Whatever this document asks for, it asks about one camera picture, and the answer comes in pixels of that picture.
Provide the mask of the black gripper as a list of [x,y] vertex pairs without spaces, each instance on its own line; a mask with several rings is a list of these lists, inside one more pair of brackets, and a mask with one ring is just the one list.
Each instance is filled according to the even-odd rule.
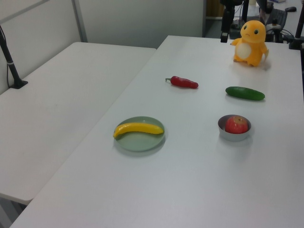
[[224,5],[225,11],[222,17],[221,24],[221,36],[220,42],[227,43],[228,34],[231,29],[231,25],[233,24],[234,16],[235,16],[235,6],[239,6],[243,3],[242,0],[220,0],[220,4]]

